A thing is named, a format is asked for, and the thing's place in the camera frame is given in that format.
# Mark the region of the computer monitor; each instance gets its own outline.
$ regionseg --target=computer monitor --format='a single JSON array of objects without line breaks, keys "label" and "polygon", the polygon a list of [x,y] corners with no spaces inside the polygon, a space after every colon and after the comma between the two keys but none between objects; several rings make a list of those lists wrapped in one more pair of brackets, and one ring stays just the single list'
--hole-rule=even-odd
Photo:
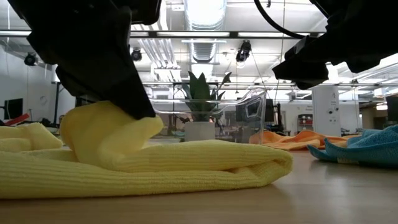
[{"label": "computer monitor", "polygon": [[398,121],[398,96],[387,96],[387,116],[389,121]]},{"label": "computer monitor", "polygon": [[24,99],[4,101],[4,119],[14,119],[22,115]]},{"label": "computer monitor", "polygon": [[[236,106],[236,121],[244,121],[244,122],[251,122],[251,121],[256,121],[259,119],[261,116],[261,111],[258,110],[258,107],[260,105],[259,101],[256,101],[254,103],[251,103],[249,105],[239,105]],[[251,117],[254,113],[257,113],[258,116]],[[266,100],[266,117],[265,117],[265,122],[274,122],[275,116],[274,116],[274,101],[272,99],[267,99]]]}]

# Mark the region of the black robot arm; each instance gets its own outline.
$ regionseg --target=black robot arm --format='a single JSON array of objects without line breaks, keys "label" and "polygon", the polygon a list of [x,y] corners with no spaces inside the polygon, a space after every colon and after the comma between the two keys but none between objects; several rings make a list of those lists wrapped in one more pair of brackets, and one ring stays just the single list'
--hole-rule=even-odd
[{"label": "black robot arm", "polygon": [[[270,17],[259,0],[254,0],[263,17]],[[396,17],[393,1],[381,0],[310,0],[327,18],[326,33],[302,36],[275,22],[277,30],[300,39],[285,53],[285,61],[273,68],[278,79],[292,80],[307,89],[328,80],[326,63],[346,62],[353,73],[379,65],[380,60],[398,52],[392,34]]]},{"label": "black robot arm", "polygon": [[27,40],[73,95],[109,100],[136,119],[155,112],[131,60],[131,24],[152,24],[160,0],[9,0],[32,29]]}]

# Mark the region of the table surface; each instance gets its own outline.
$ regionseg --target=table surface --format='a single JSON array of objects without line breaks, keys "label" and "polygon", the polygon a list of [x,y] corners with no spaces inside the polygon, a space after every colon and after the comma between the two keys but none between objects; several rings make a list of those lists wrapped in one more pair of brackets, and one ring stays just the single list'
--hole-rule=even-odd
[{"label": "table surface", "polygon": [[398,170],[319,162],[260,189],[143,197],[0,200],[0,223],[397,223]]}]

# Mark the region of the green leaf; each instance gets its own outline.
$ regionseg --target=green leaf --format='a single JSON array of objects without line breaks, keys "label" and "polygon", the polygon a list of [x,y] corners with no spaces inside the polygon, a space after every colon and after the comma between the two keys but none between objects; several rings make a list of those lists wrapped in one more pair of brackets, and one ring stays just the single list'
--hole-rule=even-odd
[{"label": "green leaf", "polygon": [[189,109],[191,111],[198,111],[197,107],[195,106],[194,103],[190,103],[190,102],[185,102],[185,104],[189,107]]},{"label": "green leaf", "polygon": [[217,106],[216,103],[208,103],[206,111],[212,111],[214,109],[214,107],[216,107],[216,106]]},{"label": "green leaf", "polygon": [[191,100],[191,99],[192,99],[191,90],[190,90],[188,84],[183,83],[183,84],[181,84],[181,86],[182,86],[182,89],[183,89],[183,90],[185,91],[185,93],[187,94],[186,96],[188,97],[188,100]]},{"label": "green leaf", "polygon": [[223,82],[221,82],[221,85],[218,87],[218,90],[221,89],[221,87],[227,83],[227,82],[231,82],[231,79],[229,79],[229,77],[231,76],[232,72],[228,72],[228,74],[225,75]]},{"label": "green leaf", "polygon": [[217,96],[217,90],[216,89],[212,89],[211,95],[210,95],[210,99],[211,100],[216,100],[216,96]]},{"label": "green leaf", "polygon": [[189,74],[189,85],[191,88],[191,96],[194,97],[197,89],[198,78],[192,72],[188,71],[188,74]]},{"label": "green leaf", "polygon": [[210,99],[210,87],[207,85],[205,74],[201,74],[197,81],[195,94],[193,95],[195,100],[209,100]]},{"label": "green leaf", "polygon": [[218,99],[217,99],[217,100],[221,100],[221,99],[222,99],[222,97],[223,97],[223,95],[224,95],[224,93],[225,93],[225,91],[224,91],[224,92],[222,92],[220,95],[218,95]]}]

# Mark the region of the blue towel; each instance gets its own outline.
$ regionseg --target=blue towel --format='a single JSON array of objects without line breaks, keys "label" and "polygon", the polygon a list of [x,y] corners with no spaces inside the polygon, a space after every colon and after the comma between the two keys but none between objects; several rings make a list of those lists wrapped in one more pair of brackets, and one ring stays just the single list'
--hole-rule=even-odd
[{"label": "blue towel", "polygon": [[325,150],[307,146],[311,155],[324,161],[371,166],[398,167],[398,125],[384,130],[365,130],[347,140],[347,148],[325,139]]}]

